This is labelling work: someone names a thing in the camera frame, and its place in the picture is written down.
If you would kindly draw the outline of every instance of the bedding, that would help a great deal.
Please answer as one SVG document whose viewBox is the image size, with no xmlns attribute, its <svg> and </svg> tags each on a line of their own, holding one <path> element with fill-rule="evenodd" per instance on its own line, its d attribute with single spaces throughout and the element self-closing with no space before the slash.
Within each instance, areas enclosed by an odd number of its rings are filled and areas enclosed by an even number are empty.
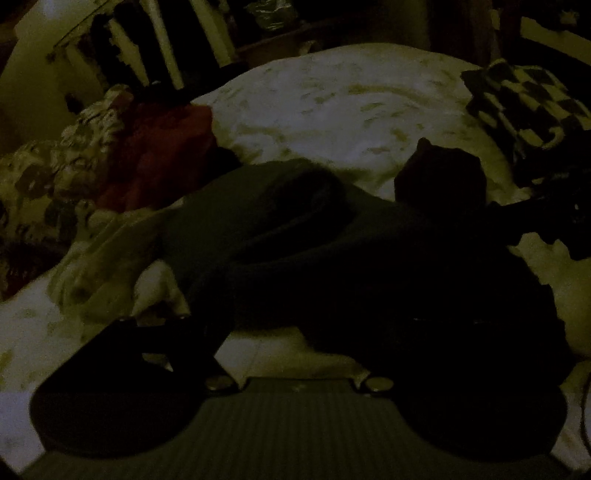
<svg viewBox="0 0 591 480">
<path fill-rule="evenodd" d="M 141 102 L 117 85 L 61 141 L 0 158 L 0 298 L 55 266 L 95 211 L 161 209 L 239 167 L 211 124 L 208 106 Z"/>
<path fill-rule="evenodd" d="M 394 177 L 425 137 L 480 158 L 488 200 L 507 205 L 527 199 L 531 192 L 513 183 L 501 151 L 465 111 L 470 93 L 460 74 L 470 69 L 477 67 L 409 47 L 350 46 L 272 62 L 195 103 L 211 107 L 218 144 L 247 164 L 305 157 L 370 194 L 394 200 Z M 591 264 L 570 261 L 560 242 L 546 245 L 536 234 L 525 235 L 514 252 L 552 286 L 571 348 L 591 355 L 591 300 L 581 294 L 591 286 Z M 82 344 L 81 333 L 65 328 L 44 292 L 50 276 L 0 306 L 3 320 L 10 319 L 0 325 L 9 334 L 0 335 L 2 391 L 31 391 Z M 273 334 L 268 350 L 262 338 L 236 332 L 217 358 L 238 380 L 257 374 L 358 380 L 367 374 L 350 359 L 310 352 L 296 330 Z M 295 350 L 282 356 L 278 344 Z M 10 435 L 18 443 L 18 434 Z M 11 455 L 18 459 L 18 453 Z"/>
<path fill-rule="evenodd" d="M 444 153 L 467 155 L 431 147 L 409 163 Z M 215 350 L 239 319 L 296 325 L 399 385 L 557 389 L 574 364 L 551 290 L 522 259 L 307 160 L 239 168 L 185 197 L 162 229 L 162 259 Z"/>
<path fill-rule="evenodd" d="M 568 415 L 553 449 L 556 458 L 572 470 L 579 471 L 591 469 L 591 452 L 586 449 L 582 441 L 581 428 L 583 424 L 587 436 L 591 438 L 591 393 L 584 391 L 589 375 L 591 375 L 591 361 L 580 362 L 561 386 L 568 404 Z"/>
<path fill-rule="evenodd" d="M 473 94 L 468 111 L 505 151 L 517 184 L 584 166 L 591 112 L 552 72 L 501 59 L 462 79 Z"/>
<path fill-rule="evenodd" d="M 101 327 L 128 316 L 134 305 L 134 285 L 157 259 L 161 225 L 176 205 L 158 211 L 108 212 L 106 221 L 89 219 L 85 238 L 77 238 L 54 269 L 47 294 L 66 323 L 80 322 L 92 337 Z"/>
</svg>

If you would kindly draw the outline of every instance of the cable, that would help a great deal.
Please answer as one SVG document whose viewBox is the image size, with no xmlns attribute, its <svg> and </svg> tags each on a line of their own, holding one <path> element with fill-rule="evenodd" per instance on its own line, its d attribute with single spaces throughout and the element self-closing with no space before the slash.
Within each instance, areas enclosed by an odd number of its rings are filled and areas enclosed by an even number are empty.
<svg viewBox="0 0 591 480">
<path fill-rule="evenodd" d="M 591 373 L 587 377 L 587 381 L 585 382 L 585 386 L 583 387 L 583 398 L 581 400 L 581 438 L 583 439 L 583 443 L 585 448 L 587 449 L 587 453 L 591 456 L 591 440 L 589 440 L 589 433 L 587 432 L 586 426 L 586 419 L 585 419 L 585 407 L 587 405 L 587 397 L 589 396 L 589 389 L 591 388 Z"/>
</svg>

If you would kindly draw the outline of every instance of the bed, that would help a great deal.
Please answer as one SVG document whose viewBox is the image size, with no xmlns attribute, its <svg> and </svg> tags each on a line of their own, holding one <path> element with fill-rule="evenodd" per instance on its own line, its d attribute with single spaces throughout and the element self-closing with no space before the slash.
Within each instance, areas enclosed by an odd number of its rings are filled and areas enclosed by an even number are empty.
<svg viewBox="0 0 591 480">
<path fill-rule="evenodd" d="M 465 111 L 470 93 L 460 74 L 477 68 L 410 47 L 347 46 L 263 65 L 194 103 L 212 107 L 219 145 L 247 164 L 305 157 L 394 200 L 394 177 L 426 137 L 479 157 L 488 199 L 507 205 L 531 193 L 517 188 L 501 151 Z M 569 345 L 591 358 L 591 260 L 571 261 L 560 241 L 546 245 L 537 234 L 512 251 L 552 286 Z M 43 451 L 28 421 L 31 393 L 82 345 L 80 326 L 67 325 L 46 294 L 51 274 L 0 304 L 0 455 L 16 470 Z M 360 383 L 369 373 L 348 357 L 314 352 L 295 328 L 233 332 L 216 358 L 240 384 L 250 376 Z M 591 468 L 579 435 L 589 370 L 590 362 L 578 364 L 563 385 L 569 418 L 553 453 L 573 469 Z"/>
</svg>

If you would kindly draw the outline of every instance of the dark blanket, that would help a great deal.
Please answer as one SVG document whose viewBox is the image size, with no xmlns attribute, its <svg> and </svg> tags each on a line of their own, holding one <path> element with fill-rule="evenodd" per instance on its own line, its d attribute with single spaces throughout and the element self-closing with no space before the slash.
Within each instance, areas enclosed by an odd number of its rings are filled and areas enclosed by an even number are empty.
<svg viewBox="0 0 591 480">
<path fill-rule="evenodd" d="M 399 384 L 559 385 L 573 359 L 549 286 L 504 246 L 343 185 L 306 160 L 239 168 L 165 226 L 212 350 L 235 326 L 297 325 Z"/>
</svg>

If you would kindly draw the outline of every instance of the metal screw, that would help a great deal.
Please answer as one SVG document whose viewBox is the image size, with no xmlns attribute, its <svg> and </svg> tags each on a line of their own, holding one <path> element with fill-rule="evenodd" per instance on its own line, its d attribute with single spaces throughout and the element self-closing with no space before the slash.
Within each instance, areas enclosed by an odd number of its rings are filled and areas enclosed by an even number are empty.
<svg viewBox="0 0 591 480">
<path fill-rule="evenodd" d="M 209 377 L 205 381 L 205 386 L 211 392 L 219 392 L 226 390 L 233 386 L 234 380 L 227 375 L 217 375 L 215 377 Z"/>
<path fill-rule="evenodd" d="M 365 381 L 365 386 L 374 393 L 392 390 L 394 382 L 386 377 L 373 377 Z"/>
</svg>

